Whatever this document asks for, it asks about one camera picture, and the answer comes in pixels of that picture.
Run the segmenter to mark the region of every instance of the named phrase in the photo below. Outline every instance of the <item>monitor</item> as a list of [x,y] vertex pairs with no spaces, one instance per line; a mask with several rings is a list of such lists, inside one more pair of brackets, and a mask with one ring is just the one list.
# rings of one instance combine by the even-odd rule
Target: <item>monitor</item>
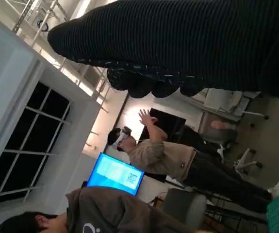
[[112,187],[136,195],[144,172],[107,154],[100,153],[87,187]]

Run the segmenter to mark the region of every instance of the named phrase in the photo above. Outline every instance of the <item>brown hoodie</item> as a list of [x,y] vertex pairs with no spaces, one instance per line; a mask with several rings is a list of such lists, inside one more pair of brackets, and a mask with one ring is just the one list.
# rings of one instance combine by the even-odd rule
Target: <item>brown hoodie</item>
[[117,189],[82,188],[67,198],[69,233],[191,233],[172,217]]

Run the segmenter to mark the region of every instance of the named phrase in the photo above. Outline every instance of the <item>black hair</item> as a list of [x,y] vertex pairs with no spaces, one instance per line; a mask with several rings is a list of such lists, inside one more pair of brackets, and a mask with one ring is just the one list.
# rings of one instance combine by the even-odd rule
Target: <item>black hair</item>
[[48,215],[41,212],[25,212],[5,220],[0,225],[0,233],[39,233],[45,228],[39,226],[35,219],[37,215],[48,219],[57,217],[57,215]]
[[[121,131],[120,128],[115,128],[113,130],[111,130],[108,134],[107,137],[107,143],[109,146],[111,146],[113,143],[115,143],[115,141],[119,138],[118,133]],[[117,147],[118,151],[124,152],[124,150],[120,147]]]

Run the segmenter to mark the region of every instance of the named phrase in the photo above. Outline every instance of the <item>beige shirt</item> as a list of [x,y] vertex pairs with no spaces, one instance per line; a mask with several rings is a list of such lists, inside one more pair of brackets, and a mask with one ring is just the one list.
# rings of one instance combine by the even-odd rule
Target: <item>beige shirt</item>
[[195,156],[193,147],[171,142],[145,140],[128,153],[131,164],[152,173],[168,175],[183,182]]

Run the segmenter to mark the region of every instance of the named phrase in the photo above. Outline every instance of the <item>qr code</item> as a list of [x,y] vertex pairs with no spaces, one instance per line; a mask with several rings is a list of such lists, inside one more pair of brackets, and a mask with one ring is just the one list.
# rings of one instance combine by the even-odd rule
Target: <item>qr code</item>
[[133,173],[129,173],[128,178],[127,178],[126,181],[131,183],[131,184],[135,184],[136,181],[137,181],[137,176],[134,175]]

